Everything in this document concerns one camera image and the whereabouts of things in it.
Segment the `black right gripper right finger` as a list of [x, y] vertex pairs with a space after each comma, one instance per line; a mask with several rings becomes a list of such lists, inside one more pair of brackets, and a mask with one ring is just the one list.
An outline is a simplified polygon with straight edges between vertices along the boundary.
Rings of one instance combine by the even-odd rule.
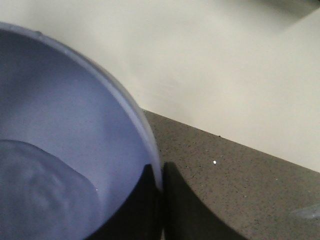
[[163, 190], [166, 240], [245, 239], [197, 197], [173, 162], [163, 166]]

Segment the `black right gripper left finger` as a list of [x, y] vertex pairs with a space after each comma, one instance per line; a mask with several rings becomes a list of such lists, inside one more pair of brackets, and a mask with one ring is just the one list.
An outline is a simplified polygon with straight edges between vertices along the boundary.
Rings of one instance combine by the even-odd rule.
[[162, 235], [162, 193], [156, 187], [152, 166], [144, 166], [134, 189], [88, 240], [159, 240]]

